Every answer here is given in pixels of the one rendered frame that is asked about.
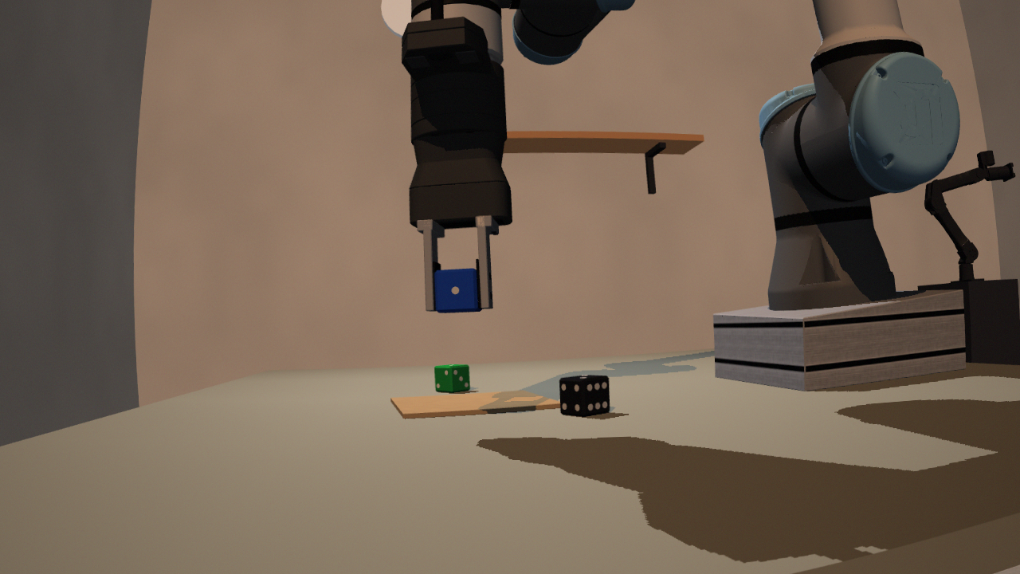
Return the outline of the tan flat mat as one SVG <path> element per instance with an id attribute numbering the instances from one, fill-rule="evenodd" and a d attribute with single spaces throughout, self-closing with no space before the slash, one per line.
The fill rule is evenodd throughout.
<path id="1" fill-rule="evenodd" d="M 442 415 L 480 415 L 514 413 L 544 408 L 560 408 L 560 401 L 526 390 L 488 392 L 475 395 L 431 395 L 390 397 L 404 419 L 441 417 Z"/>

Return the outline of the green die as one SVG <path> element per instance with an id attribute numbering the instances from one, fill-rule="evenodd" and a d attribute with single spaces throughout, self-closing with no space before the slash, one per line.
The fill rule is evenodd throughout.
<path id="1" fill-rule="evenodd" d="M 439 364 L 434 368 L 437 392 L 466 392 L 470 389 L 468 364 Z"/>

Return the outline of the blue die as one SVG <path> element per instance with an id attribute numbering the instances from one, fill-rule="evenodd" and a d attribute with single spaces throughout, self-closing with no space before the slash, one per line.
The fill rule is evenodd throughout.
<path id="1" fill-rule="evenodd" d="M 436 310 L 439 313 L 480 312 L 478 308 L 477 270 L 444 269 L 434 273 Z"/>

